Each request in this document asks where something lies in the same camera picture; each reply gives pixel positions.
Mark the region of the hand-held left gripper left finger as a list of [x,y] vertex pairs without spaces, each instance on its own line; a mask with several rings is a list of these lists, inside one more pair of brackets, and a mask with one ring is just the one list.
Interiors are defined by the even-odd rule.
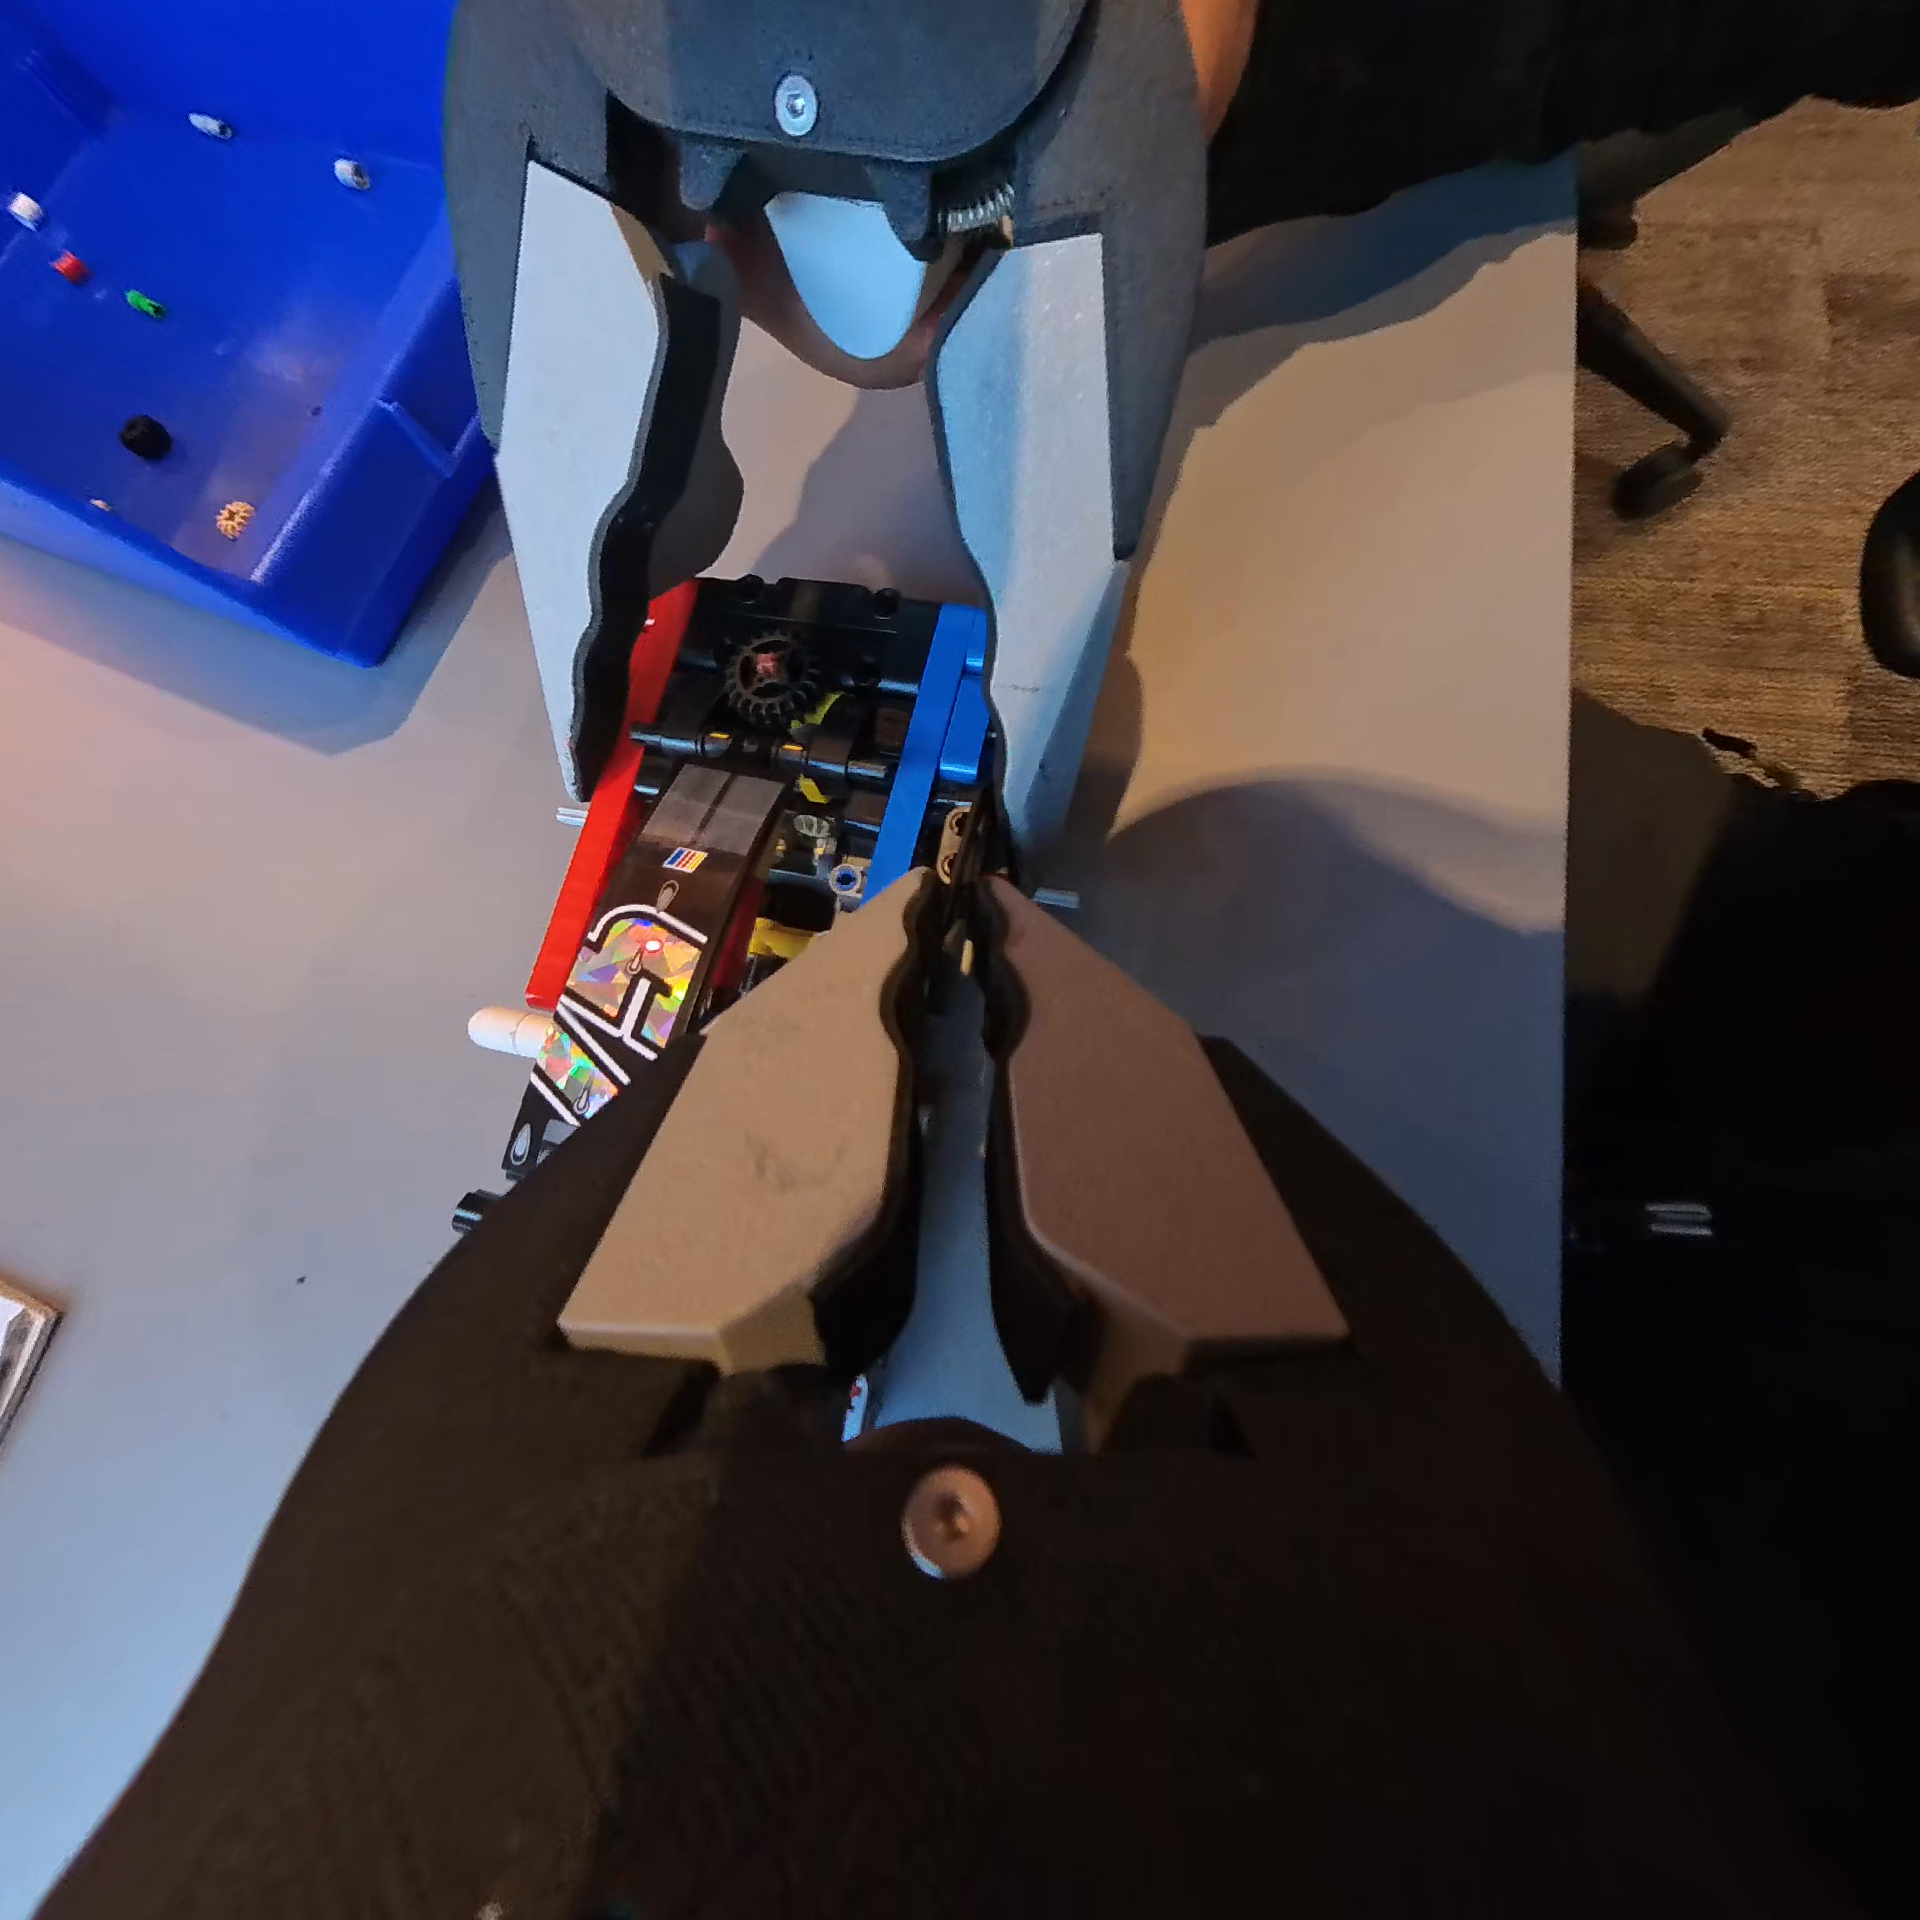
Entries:
[[561,1312],[578,1350],[862,1373],[914,1303],[914,1048],[934,869],[706,1031]]

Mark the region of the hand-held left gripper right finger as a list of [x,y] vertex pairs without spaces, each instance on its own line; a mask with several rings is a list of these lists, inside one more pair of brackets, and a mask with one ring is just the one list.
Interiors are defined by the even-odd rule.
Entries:
[[1348,1319],[1186,1018],[1009,878],[972,886],[999,1344],[1100,1449],[1155,1381],[1348,1346]]

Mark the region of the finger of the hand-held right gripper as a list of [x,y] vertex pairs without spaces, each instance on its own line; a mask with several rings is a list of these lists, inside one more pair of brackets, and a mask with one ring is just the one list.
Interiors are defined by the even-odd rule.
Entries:
[[928,366],[956,533],[990,607],[999,812],[1026,866],[1067,822],[1130,578],[1104,294],[1097,232],[993,252]]
[[739,280],[588,184],[523,176],[496,477],[561,777],[588,799],[626,735],[631,653],[742,510],[722,437]]

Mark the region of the toy brick car model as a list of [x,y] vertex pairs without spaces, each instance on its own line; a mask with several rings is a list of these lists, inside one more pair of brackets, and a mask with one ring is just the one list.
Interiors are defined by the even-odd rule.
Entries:
[[1031,904],[996,782],[984,607],[852,583],[689,583],[654,601],[523,1004],[468,1021],[526,1066],[466,1239],[615,1097],[648,1095],[731,1005],[927,870],[928,984],[990,976]]

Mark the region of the person's right forearm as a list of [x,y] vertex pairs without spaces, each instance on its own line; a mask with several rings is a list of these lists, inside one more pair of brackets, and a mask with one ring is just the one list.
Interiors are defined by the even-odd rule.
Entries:
[[1915,2],[1186,2],[1208,242],[1804,97],[1915,97]]

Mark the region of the grey desk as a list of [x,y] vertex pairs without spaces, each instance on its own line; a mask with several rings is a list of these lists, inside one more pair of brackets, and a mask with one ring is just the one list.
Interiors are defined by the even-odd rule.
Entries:
[[[1449,1244],[1550,1376],[1570,159],[1211,254],[1047,882]],[[492,496],[361,669],[4,544],[3,1905],[200,1672],[359,1359],[495,1178],[569,839]]]

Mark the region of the blue plastic bin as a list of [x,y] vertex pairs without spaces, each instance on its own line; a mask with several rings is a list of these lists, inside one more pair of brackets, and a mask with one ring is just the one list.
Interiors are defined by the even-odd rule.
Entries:
[[[8,536],[324,655],[386,658],[492,472],[441,182],[451,17],[3,4]],[[371,192],[337,182],[339,156]],[[14,192],[42,229],[9,218]],[[62,252],[90,285],[54,272]],[[122,446],[130,416],[172,430],[166,461]],[[231,498],[256,504],[238,542],[212,527]]]

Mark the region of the person's black clothing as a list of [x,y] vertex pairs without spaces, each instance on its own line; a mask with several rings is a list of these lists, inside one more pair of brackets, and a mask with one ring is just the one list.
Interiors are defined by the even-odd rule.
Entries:
[[1915,1914],[1915,782],[1570,713],[1564,1381],[1812,1854]]

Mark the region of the black office chair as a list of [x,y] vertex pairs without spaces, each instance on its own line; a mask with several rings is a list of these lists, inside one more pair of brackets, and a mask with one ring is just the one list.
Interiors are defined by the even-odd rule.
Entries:
[[[1699,490],[1704,466],[1724,446],[1734,418],[1680,362],[1590,279],[1576,285],[1576,366],[1596,375],[1671,438],[1622,468],[1607,500],[1622,520],[1665,513]],[[1918,472],[1879,504],[1859,564],[1865,652],[1890,673],[1918,678]]]

